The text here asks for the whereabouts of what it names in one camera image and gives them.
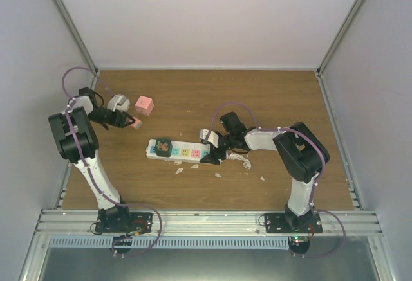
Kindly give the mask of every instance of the pink cube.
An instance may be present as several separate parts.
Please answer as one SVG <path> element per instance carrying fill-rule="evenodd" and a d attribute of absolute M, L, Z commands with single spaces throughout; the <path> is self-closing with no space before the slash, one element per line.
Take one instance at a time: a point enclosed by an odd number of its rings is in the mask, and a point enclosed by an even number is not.
<path fill-rule="evenodd" d="M 135 119 L 135 123 L 130 125 L 130 127 L 134 128 L 134 129 L 139 129 L 142 126 L 142 121 L 137 119 L 136 117 L 133 117 Z"/>
<path fill-rule="evenodd" d="M 143 114 L 146 116 L 149 116 L 151 111 L 154 108 L 153 100 L 151 98 L 148 98 L 146 96 L 139 96 L 139 99 L 137 100 L 135 107 L 136 107 L 136 112 L 138 114 Z"/>

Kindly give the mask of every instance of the wooden table surface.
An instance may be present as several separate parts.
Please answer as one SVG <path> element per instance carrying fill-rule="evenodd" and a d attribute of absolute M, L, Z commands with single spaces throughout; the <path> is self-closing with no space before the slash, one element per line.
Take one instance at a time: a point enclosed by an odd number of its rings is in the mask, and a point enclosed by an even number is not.
<path fill-rule="evenodd" d="M 326 112 L 321 90 L 309 71 L 103 71 L 101 77 L 115 93 L 126 95 L 132 105 L 140 95 L 154 100 L 150 116 L 139 130 L 93 124 L 100 143 L 99 154 L 112 184 L 129 203 L 145 203 L 160 209 L 283 210 L 290 196 L 292 178 L 279 154 L 249 152 L 252 168 L 241 161 L 220 166 L 173 165 L 147 159 L 151 138 L 199 142 L 199 131 L 209 128 L 212 115 L 223 102 L 237 101 L 250 107 L 262 127 L 286 127 L 304 122 L 328 149 L 331 160 L 315 195 L 318 208 L 352 210 L 339 151 Z M 97 91 L 110 97 L 100 84 Z M 253 126 L 246 110 L 227 106 L 217 117 L 235 111 L 247 126 Z M 219 120 L 213 130 L 224 132 Z M 183 172 L 175 174 L 178 168 Z M 73 168 L 63 207 L 97 208 L 86 180 Z"/>

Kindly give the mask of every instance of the black mounting plate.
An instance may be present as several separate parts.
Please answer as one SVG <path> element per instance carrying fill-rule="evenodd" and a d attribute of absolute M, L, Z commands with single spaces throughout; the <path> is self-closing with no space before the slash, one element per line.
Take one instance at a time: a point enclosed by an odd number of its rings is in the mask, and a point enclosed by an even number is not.
<path fill-rule="evenodd" d="M 150 233 L 152 231 L 153 213 L 151 212 L 131 212 L 130 221 L 122 228 L 103 227 L 101 222 L 96 223 L 95 231 L 97 233 L 132 233 L 138 228 L 143 228 L 139 234 Z"/>
<path fill-rule="evenodd" d="M 289 225 L 285 220 L 285 213 L 284 212 L 269 212 L 265 213 L 265 228 L 267 234 L 283 234 L 283 233 L 290 233 L 292 230 L 290 229 Z M 309 224 L 311 224 L 314 229 L 315 233 L 322 233 L 322 224 L 317 225 L 316 222 L 320 221 L 321 218 L 317 213 L 315 217 L 311 217 L 308 222 L 302 225 L 297 231 L 293 231 L 293 233 L 311 233 L 311 229 Z"/>

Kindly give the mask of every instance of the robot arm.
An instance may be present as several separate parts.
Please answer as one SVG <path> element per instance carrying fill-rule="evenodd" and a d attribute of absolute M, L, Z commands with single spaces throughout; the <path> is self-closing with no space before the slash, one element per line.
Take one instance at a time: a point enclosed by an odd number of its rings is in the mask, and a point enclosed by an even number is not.
<path fill-rule="evenodd" d="M 60 155 L 82 172 L 97 199 L 99 211 L 96 232 L 131 233 L 139 231 L 138 225 L 142 221 L 146 222 L 152 214 L 131 213 L 128 207 L 115 204 L 125 204 L 125 202 L 111 184 L 102 167 L 98 157 L 98 140 L 90 123 L 90 121 L 97 122 L 105 129 L 108 129 L 108 125 L 123 128 L 133 124 L 135 120 L 126 113 L 130 101 L 123 95 L 115 95 L 109 102 L 108 108 L 102 105 L 99 107 L 95 92 L 89 88 L 83 88 L 79 90 L 79 96 L 72 100 L 72 104 L 74 105 L 70 106 L 67 114 L 86 164 L 79 154 L 66 113 L 63 111 L 50 116 L 49 124 Z M 150 226 L 140 228 L 140 233 L 147 233 L 150 229 Z"/>
<path fill-rule="evenodd" d="M 218 132 L 211 132 L 207 137 L 209 131 L 201 131 L 201 140 L 212 145 L 211 153 L 200 162 L 219 165 L 226 158 L 226 150 L 229 149 L 278 151 L 293 178 L 290 198 L 285 208 L 285 220 L 293 231 L 305 226 L 313 217 L 311 194 L 322 168 L 321 159 L 315 149 L 292 132 L 255 127 L 246 129 L 234 112 L 222 116 L 220 121 L 228 134 L 223 136 Z M 290 128 L 307 136 L 321 151 L 325 162 L 329 161 L 328 151 L 304 123 L 295 123 Z"/>

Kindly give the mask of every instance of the white power strip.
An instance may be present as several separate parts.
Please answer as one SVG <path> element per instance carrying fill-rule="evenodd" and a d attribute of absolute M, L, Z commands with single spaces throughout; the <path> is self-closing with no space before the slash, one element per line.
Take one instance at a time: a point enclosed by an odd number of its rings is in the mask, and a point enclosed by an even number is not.
<path fill-rule="evenodd" d="M 146 148 L 146 156 L 149 159 L 200 163 L 200 160 L 211 151 L 209 144 L 172 141 L 172 155 L 170 157 L 160 157 L 155 152 L 155 145 L 156 140 L 150 139 L 149 145 Z"/>

